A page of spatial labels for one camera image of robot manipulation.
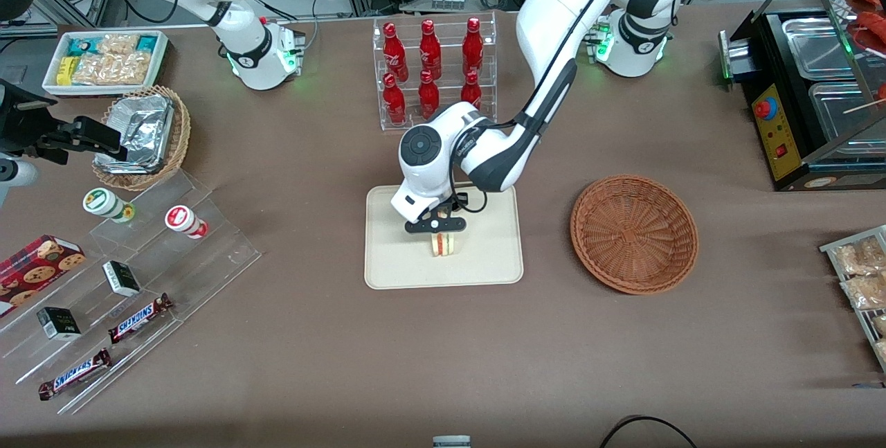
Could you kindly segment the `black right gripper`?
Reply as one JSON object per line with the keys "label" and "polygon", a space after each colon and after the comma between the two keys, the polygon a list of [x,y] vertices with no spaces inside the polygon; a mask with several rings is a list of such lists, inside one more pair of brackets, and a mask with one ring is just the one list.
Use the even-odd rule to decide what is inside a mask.
{"label": "black right gripper", "polygon": [[127,161],[129,150],[118,130],[86,116],[77,116],[55,132],[57,121],[49,107],[56,100],[38,96],[9,82],[2,83],[1,151],[22,155],[38,143],[38,157],[54,163],[69,162],[69,150],[95,152]]}

